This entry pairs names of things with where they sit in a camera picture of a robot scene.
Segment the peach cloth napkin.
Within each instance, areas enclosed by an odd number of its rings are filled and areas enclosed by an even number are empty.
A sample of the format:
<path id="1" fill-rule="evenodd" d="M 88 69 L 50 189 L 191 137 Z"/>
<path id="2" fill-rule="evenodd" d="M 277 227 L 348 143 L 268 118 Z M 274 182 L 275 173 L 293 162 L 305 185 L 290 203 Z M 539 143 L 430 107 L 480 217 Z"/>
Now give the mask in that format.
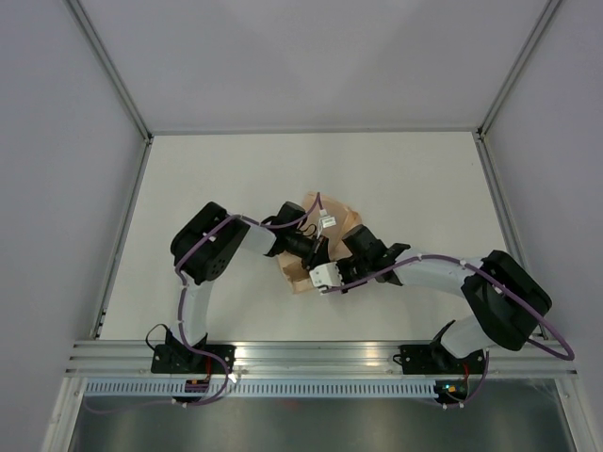
<path id="1" fill-rule="evenodd" d="M 335 198 L 320 195 L 322 208 L 335 218 L 335 226 L 327 228 L 323 234 L 329 239 L 329 256 L 332 260 L 350 257 L 342 237 L 353 227 L 362 223 L 360 214 Z M 279 268 L 294 295 L 314 289 L 310 275 L 302 268 L 302 259 L 288 252 L 276 257 Z"/>

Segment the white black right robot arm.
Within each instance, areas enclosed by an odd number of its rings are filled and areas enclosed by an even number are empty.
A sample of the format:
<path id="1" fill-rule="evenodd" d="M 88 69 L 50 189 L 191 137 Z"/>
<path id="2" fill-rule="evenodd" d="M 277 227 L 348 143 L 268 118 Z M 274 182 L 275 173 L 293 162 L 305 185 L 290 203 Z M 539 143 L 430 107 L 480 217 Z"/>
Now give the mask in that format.
<path id="1" fill-rule="evenodd" d="M 428 253 L 408 244 L 385 246 L 367 226 L 343 236 L 350 257 L 337 263 L 343 285 L 369 278 L 397 286 L 422 286 L 464 299 L 471 314 L 452 319 L 432 339 L 432 365 L 450 372 L 471 353 L 496 345 L 520 350 L 552 300 L 544 289 L 502 250 L 482 258 L 456 258 Z"/>

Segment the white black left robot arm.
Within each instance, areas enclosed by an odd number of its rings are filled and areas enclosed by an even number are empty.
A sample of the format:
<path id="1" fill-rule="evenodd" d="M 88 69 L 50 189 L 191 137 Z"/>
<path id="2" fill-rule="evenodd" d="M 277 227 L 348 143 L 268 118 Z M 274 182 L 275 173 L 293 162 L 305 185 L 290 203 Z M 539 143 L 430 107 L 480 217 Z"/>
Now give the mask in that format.
<path id="1" fill-rule="evenodd" d="M 336 219 L 316 196 L 307 210 L 286 202 L 275 216 L 256 221 L 231 214 L 215 202 L 206 204 L 171 242 L 174 271 L 182 283 L 177 323 L 171 328 L 179 344 L 173 362 L 184 372 L 204 366 L 207 338 L 206 317 L 215 281 L 229 266 L 238 250 L 274 257 L 289 253 L 310 270 L 330 262 L 329 239 L 324 231 Z"/>

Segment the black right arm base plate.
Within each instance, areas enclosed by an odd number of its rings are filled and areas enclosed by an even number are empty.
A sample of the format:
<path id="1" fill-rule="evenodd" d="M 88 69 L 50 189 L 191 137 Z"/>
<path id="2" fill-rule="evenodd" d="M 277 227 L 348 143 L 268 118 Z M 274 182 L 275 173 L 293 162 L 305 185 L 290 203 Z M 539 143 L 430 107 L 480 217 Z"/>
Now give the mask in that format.
<path id="1" fill-rule="evenodd" d="M 485 353 L 474 351 L 468 356 L 454 358 L 445 350 L 429 345 L 400 345 L 392 361 L 402 367 L 404 375 L 460 376 L 480 375 L 485 369 Z"/>

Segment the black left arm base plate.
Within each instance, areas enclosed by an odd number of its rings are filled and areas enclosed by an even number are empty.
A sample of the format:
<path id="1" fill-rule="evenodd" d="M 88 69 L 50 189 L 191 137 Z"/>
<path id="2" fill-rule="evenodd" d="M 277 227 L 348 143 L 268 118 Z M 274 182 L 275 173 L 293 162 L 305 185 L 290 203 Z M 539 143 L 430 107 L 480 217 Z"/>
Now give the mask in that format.
<path id="1" fill-rule="evenodd" d="M 232 344 L 208 344 L 204 347 L 205 354 L 193 353 L 179 343 L 174 346 L 160 344 L 155 347 L 151 364 L 152 374 L 192 375 L 207 374 L 224 375 L 224 366 L 213 354 L 224 361 L 228 370 L 233 369 L 236 357 L 236 347 Z"/>

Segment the aluminium front rail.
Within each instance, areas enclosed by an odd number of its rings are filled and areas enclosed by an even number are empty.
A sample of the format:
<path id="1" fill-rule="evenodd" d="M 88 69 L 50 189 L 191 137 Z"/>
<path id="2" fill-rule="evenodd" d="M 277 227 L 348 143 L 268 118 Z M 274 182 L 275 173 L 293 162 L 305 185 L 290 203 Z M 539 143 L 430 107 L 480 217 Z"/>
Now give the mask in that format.
<path id="1" fill-rule="evenodd" d="M 275 342 L 233 341 L 236 375 L 251 379 L 394 379 L 402 367 L 392 356 L 420 341 Z M 153 352 L 142 341 L 77 341 L 65 364 L 67 377 L 151 378 Z M 494 379 L 562 379 L 578 375 L 563 361 L 527 345 L 512 352 L 490 348 L 488 376 Z"/>

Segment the aluminium right frame post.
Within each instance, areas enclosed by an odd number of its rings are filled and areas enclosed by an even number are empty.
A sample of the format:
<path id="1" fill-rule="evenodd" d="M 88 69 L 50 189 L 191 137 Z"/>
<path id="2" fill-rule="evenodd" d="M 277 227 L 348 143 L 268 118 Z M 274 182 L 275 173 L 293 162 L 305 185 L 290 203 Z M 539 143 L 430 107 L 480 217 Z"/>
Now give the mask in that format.
<path id="1" fill-rule="evenodd" d="M 530 59 L 533 57 L 539 43 L 543 39 L 545 33 L 551 26 L 563 4 L 563 0 L 545 1 L 542 11 L 539 13 L 528 36 L 524 40 L 511 68 L 505 75 L 494 100 L 488 107 L 486 114 L 484 115 L 479 126 L 476 128 L 473 134 L 475 140 L 483 141 L 488 131 L 494 125 L 501 108 L 505 105 L 507 99 L 511 95 L 514 86 L 518 82 L 523 71 L 527 68 Z"/>

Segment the aluminium frame post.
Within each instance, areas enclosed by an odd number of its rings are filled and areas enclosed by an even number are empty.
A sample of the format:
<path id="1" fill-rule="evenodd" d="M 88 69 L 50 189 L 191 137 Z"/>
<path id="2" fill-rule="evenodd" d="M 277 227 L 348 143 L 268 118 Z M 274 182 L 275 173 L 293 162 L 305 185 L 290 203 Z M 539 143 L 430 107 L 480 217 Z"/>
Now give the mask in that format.
<path id="1" fill-rule="evenodd" d="M 488 107 L 486 114 L 484 115 L 479 126 L 476 128 L 473 134 L 475 140 L 483 141 L 488 131 L 494 125 L 501 108 L 505 105 L 507 99 L 511 95 L 514 86 L 518 82 L 523 71 L 527 68 L 530 59 L 533 57 L 539 43 L 543 39 L 545 33 L 551 26 L 563 4 L 563 0 L 545 1 L 542 11 L 539 13 L 528 36 L 524 40 L 511 68 L 505 75 L 494 100 Z"/>
<path id="2" fill-rule="evenodd" d="M 70 12 L 94 57 L 100 64 L 110 86 L 116 93 L 122 107 L 135 126 L 143 142 L 148 144 L 153 139 L 153 133 L 143 119 L 134 98 L 124 83 L 113 58 L 106 49 L 101 35 L 94 25 L 84 4 L 79 0 L 65 0 L 63 4 Z"/>

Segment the aluminium left frame post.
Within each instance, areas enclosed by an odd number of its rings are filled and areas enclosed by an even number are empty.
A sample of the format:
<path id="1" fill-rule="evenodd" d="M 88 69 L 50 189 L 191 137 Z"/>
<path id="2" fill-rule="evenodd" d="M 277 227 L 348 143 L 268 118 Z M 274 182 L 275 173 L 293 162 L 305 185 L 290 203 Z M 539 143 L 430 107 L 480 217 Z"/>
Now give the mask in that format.
<path id="1" fill-rule="evenodd" d="M 94 57 L 100 64 L 110 86 L 116 93 L 122 107 L 135 126 L 143 142 L 148 144 L 153 139 L 153 133 L 143 119 L 134 98 L 124 83 L 113 58 L 106 49 L 101 35 L 94 25 L 84 4 L 79 0 L 65 0 L 63 4 L 70 12 Z"/>

